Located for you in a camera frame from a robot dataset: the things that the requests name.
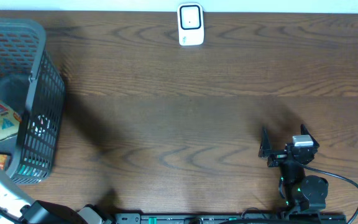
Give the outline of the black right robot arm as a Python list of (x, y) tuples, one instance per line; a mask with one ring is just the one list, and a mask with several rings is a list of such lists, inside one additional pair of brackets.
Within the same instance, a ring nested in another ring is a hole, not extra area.
[(300, 126), (301, 134), (292, 137), (281, 150), (275, 150), (265, 128), (258, 156), (267, 159), (268, 167), (278, 167), (281, 178), (279, 192), (286, 200), (287, 208), (282, 216), (319, 213), (326, 208), (328, 181), (316, 175), (306, 175), (305, 166), (318, 152), (319, 144), (305, 125)]

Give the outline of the orange tissue packet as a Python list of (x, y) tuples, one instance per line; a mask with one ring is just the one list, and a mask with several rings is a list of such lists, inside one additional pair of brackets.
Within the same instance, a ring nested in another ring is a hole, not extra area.
[(10, 156), (6, 154), (0, 154), (0, 169), (6, 170), (9, 166)]

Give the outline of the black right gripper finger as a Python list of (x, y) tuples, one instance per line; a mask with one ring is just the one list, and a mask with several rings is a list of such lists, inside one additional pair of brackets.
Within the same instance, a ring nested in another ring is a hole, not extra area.
[(272, 146), (270, 143), (269, 135), (265, 128), (262, 128), (262, 138), (259, 148), (259, 157), (268, 157), (272, 153)]
[(308, 131), (308, 129), (306, 128), (306, 126), (304, 124), (300, 125), (300, 130), (301, 130), (301, 134), (302, 135), (308, 135), (310, 137), (310, 139), (313, 142), (313, 147), (315, 148), (319, 148), (319, 143), (317, 142), (317, 140), (312, 136), (312, 134)]

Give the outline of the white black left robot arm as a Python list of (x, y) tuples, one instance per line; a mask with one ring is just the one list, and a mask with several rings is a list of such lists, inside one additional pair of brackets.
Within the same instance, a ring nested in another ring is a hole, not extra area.
[(87, 205), (76, 212), (64, 205), (35, 200), (0, 169), (0, 223), (115, 223), (110, 215)]

